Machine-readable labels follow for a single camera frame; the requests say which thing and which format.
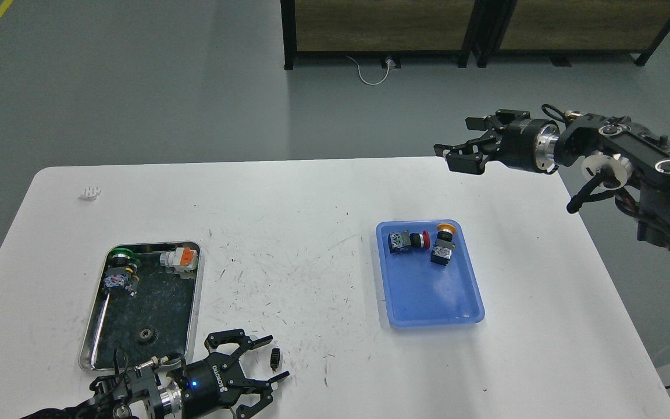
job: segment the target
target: small black gear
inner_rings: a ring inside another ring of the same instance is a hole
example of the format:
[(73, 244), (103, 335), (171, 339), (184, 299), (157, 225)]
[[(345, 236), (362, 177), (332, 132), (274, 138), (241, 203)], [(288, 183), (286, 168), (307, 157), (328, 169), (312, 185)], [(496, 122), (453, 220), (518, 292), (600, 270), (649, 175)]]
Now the small black gear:
[(159, 334), (157, 334), (154, 327), (144, 327), (144, 329), (141, 329), (138, 332), (138, 342), (144, 345), (148, 345), (153, 343), (157, 336), (159, 336)]
[(270, 368), (275, 371), (276, 369), (279, 368), (280, 364), (281, 364), (281, 348), (274, 347), (273, 350), (270, 351)]

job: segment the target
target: robotic arm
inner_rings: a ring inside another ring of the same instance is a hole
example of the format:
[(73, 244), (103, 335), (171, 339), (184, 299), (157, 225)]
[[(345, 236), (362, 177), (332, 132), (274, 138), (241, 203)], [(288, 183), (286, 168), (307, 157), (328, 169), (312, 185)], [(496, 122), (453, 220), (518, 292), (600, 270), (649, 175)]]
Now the robotic arm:
[[(146, 363), (126, 367), (119, 371), (117, 350), (114, 356), (115, 373), (102, 376), (90, 384), (94, 397), (74, 407), (65, 409), (43, 409), (22, 419), (130, 419), (132, 403), (143, 401), (149, 417), (182, 417), (194, 419), (219, 410), (230, 409), (238, 419), (250, 419), (272, 403), (272, 393), (277, 383), (289, 376), (288, 371), (268, 380), (245, 377), (239, 358), (248, 350), (255, 350), (272, 342), (273, 337), (256, 339), (247, 336), (242, 329), (215, 332), (205, 339), (208, 356), (196, 363), (181, 364), (168, 372), (169, 384), (159, 381), (157, 368), (175, 363), (176, 357), (153, 357)], [(236, 344), (237, 350), (226, 355), (216, 352), (223, 344)], [(232, 407), (242, 395), (258, 395), (260, 400), (252, 406), (240, 404), (236, 411)]]
[[(481, 175), (489, 161), (513, 169), (553, 174), (584, 157), (588, 182), (570, 199), (567, 211), (585, 202), (614, 198), (617, 209), (637, 220), (637, 239), (670, 250), (670, 140), (630, 117), (562, 112), (544, 104), (550, 119), (532, 119), (528, 111), (499, 109), (494, 115), (467, 118), (469, 130), (484, 131), (461, 145), (433, 146), (449, 170)], [(557, 122), (564, 125), (560, 131)], [(640, 191), (636, 201), (625, 186)], [(594, 193), (596, 188), (604, 191)]]

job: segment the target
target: wooden cabinet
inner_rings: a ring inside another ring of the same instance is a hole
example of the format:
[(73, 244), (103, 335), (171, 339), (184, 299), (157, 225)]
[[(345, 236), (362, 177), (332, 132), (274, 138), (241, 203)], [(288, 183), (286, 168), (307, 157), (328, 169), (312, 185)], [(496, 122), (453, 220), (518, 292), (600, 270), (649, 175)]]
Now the wooden cabinet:
[(281, 0), (285, 69), (297, 55), (456, 55), (466, 66), (484, 0)]
[(670, 30), (670, 0), (489, 0), (477, 56), (640, 54)]

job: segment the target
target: white cable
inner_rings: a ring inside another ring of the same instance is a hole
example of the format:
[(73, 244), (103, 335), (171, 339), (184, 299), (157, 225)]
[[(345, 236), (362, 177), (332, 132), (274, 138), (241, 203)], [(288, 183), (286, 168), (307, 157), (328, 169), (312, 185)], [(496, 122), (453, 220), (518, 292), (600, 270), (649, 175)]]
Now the white cable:
[(369, 82), (367, 82), (366, 80), (363, 79), (363, 76), (361, 75), (361, 66), (358, 65), (358, 61), (356, 61), (355, 59), (353, 59), (350, 55), (346, 55), (346, 56), (347, 56), (348, 58), (350, 58), (351, 61), (353, 61), (354, 63), (356, 63), (356, 68), (358, 69), (358, 78), (361, 79), (361, 81), (362, 81), (364, 84), (367, 84), (367, 85), (369, 85), (369, 86), (375, 86), (375, 85), (378, 85), (378, 84), (381, 84), (382, 82), (384, 82), (384, 80), (386, 80), (387, 76), (389, 76), (389, 63), (385, 63), (385, 64), (386, 64), (386, 73), (384, 73), (384, 78), (381, 79), (381, 80), (379, 80), (378, 82), (375, 82), (375, 83), (369, 83)]

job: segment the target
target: power outlet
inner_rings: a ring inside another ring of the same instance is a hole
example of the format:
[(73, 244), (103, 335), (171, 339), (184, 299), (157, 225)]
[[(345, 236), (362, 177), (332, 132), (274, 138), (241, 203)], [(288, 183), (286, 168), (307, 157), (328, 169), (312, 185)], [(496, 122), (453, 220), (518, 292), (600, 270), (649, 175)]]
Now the power outlet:
[(391, 57), (391, 55), (388, 55), (386, 58), (384, 58), (382, 68), (388, 68), (390, 70), (394, 70), (394, 69), (401, 68), (401, 66), (399, 64), (397, 64), (396, 61), (394, 61), (394, 59)]

